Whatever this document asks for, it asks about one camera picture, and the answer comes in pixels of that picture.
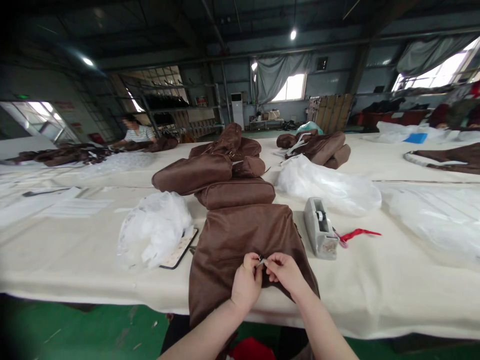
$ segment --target ceiling light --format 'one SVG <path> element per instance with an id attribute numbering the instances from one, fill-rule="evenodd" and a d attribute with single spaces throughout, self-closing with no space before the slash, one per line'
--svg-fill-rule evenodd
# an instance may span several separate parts
<path id="1" fill-rule="evenodd" d="M 83 60 L 83 62 L 87 65 L 90 65 L 90 66 L 93 66 L 94 63 L 92 62 L 92 60 L 90 60 L 89 58 L 86 58 L 86 57 L 82 57 L 81 58 Z"/>

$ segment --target striped shirt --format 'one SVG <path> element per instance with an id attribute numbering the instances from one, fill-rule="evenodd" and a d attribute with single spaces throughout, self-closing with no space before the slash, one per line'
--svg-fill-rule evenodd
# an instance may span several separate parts
<path id="1" fill-rule="evenodd" d="M 138 135 L 135 130 L 129 129 L 126 132 L 125 140 L 141 143 L 144 141 L 150 141 L 150 139 L 154 137 L 155 135 L 151 128 L 149 128 L 148 126 L 140 125 L 140 127 L 138 128 Z"/>

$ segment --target red cloth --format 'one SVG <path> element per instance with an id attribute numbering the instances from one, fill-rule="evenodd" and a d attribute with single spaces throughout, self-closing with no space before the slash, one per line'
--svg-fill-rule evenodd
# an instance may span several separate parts
<path id="1" fill-rule="evenodd" d="M 228 355 L 235 360 L 276 360 L 272 349 L 253 337 L 241 341 Z"/>
<path id="2" fill-rule="evenodd" d="M 477 99 L 478 97 L 480 97 L 480 81 L 475 81 L 471 85 L 470 94 L 473 95 L 474 99 Z"/>
<path id="3" fill-rule="evenodd" d="M 372 235 L 382 236 L 382 234 L 378 233 L 378 232 L 368 231 L 368 230 L 364 230 L 364 229 L 355 229 L 351 233 L 340 236 L 340 241 L 346 243 L 351 238 L 356 237 L 357 235 L 360 235 L 360 234 L 372 234 Z"/>

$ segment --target hand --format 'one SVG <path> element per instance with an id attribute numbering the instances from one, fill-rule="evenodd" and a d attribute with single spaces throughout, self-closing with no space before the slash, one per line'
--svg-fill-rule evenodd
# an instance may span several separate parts
<path id="1" fill-rule="evenodd" d="M 263 265 L 256 268 L 259 263 L 259 256 L 256 253 L 246 254 L 233 280 L 231 301 L 245 316 L 257 302 L 262 290 Z"/>
<path id="2" fill-rule="evenodd" d="M 271 282 L 279 282 L 288 290 L 293 300 L 305 291 L 310 290 L 309 285 L 300 272 L 294 258 L 281 252 L 275 252 L 264 261 L 266 273 L 270 275 Z"/>

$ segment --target white tablecloth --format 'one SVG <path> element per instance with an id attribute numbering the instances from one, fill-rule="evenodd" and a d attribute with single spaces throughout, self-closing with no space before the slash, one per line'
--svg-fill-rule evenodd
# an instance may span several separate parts
<path id="1" fill-rule="evenodd" d="M 282 160 L 271 154 L 277 149 L 275 139 L 259 142 L 263 148 L 260 157 L 267 168 L 271 167 L 264 178 L 274 181 Z M 388 145 L 360 140 L 357 135 L 348 135 L 347 142 L 352 147 L 352 155 L 340 168 L 345 173 L 369 174 L 376 180 L 480 182 L 476 175 L 422 168 L 402 159 L 402 154 L 409 150 L 447 149 L 458 144 Z M 14 189 L 18 194 L 28 186 L 77 185 L 86 188 L 82 198 L 113 199 L 114 202 L 88 219 L 30 218 L 3 229 L 0 290 L 28 299 L 146 304 L 160 312 L 188 313 L 192 255 L 188 252 L 175 270 L 159 268 L 140 274 L 120 270 L 116 265 L 116 247 L 126 213 L 114 211 L 133 208 L 141 197 L 156 192 L 154 188 L 147 188 L 151 186 L 152 174 L 188 156 L 193 146 L 184 144 L 158 153 L 156 163 L 141 171 L 84 182 L 75 176 L 78 169 L 67 172 L 52 169 L 50 175 L 56 175 L 50 179 L 20 179 L 17 175 Z M 105 186 L 123 187 L 103 191 Z M 201 230 L 206 209 L 192 195 L 187 201 L 195 226 Z M 330 212 L 332 224 L 340 233 L 363 228 L 383 236 L 358 236 L 349 242 L 348 249 L 338 249 L 336 261 L 320 260 L 314 257 L 308 242 L 303 222 L 304 202 L 277 194 L 275 203 L 288 204 L 293 210 L 321 298 L 345 336 L 375 339 L 416 332 L 480 339 L 480 272 L 477 269 L 460 267 L 454 259 L 426 244 L 382 210 L 363 218 Z M 276 288 L 262 290 L 247 319 L 302 326 L 295 304 Z"/>

